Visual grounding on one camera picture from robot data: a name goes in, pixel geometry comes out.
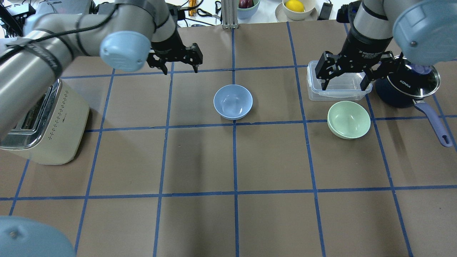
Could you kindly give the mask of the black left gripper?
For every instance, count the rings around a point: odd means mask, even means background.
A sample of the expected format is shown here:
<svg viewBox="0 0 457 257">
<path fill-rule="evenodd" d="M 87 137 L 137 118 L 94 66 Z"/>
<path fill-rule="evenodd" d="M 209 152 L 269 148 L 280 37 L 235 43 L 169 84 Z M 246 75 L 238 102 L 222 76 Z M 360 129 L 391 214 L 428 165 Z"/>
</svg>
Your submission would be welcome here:
<svg viewBox="0 0 457 257">
<path fill-rule="evenodd" d="M 199 72 L 199 65 L 202 65 L 203 54 L 197 43 L 193 43 L 186 50 L 177 28 L 168 39 L 161 42 L 151 42 L 154 54 L 148 54 L 147 65 L 150 68 L 159 69 L 164 75 L 168 75 L 166 61 L 180 61 L 191 65 L 194 73 Z"/>
</svg>

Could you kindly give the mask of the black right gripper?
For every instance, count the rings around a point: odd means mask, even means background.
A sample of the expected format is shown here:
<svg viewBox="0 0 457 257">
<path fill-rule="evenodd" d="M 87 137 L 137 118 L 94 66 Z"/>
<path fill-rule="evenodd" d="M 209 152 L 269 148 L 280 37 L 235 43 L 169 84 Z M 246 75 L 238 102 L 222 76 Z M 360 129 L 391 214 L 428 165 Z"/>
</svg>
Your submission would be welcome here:
<svg viewBox="0 0 457 257">
<path fill-rule="evenodd" d="M 364 71 L 360 88 L 365 91 L 371 82 L 398 72 L 404 63 L 404 54 L 394 56 L 384 53 L 392 39 L 372 39 L 357 30 L 350 30 L 338 54 L 324 51 L 318 60 L 315 73 L 321 81 L 322 90 L 327 90 L 330 80 L 344 73 Z M 371 67 L 379 61 L 381 64 L 373 70 Z"/>
</svg>

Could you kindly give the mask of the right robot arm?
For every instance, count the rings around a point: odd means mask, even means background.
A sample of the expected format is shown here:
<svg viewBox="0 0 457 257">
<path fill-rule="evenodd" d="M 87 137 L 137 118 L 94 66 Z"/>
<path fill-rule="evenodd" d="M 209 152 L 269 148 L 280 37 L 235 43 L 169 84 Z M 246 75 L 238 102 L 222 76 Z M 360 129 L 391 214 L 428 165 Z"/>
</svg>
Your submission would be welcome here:
<svg viewBox="0 0 457 257">
<path fill-rule="evenodd" d="M 350 24 L 350 30 L 341 52 L 323 52 L 315 67 L 322 90 L 346 73 L 364 72 L 363 91 L 371 81 L 393 73 L 399 62 L 387 51 L 392 40 L 401 57 L 414 65 L 456 59 L 455 0 L 358 0 L 341 6 L 336 20 Z"/>
</svg>

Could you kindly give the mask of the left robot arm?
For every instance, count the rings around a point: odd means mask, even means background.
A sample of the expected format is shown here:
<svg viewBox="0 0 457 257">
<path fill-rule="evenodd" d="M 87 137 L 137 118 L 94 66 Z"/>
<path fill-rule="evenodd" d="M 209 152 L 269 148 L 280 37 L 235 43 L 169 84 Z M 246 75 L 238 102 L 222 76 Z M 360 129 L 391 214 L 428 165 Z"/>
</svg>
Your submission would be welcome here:
<svg viewBox="0 0 457 257">
<path fill-rule="evenodd" d="M 163 0 L 116 0 L 108 15 L 46 14 L 26 23 L 29 33 L 1 55 L 1 139 L 79 56 L 99 56 L 133 72 L 145 63 L 167 73 L 167 62 L 198 72 L 203 54 L 183 44 Z"/>
</svg>

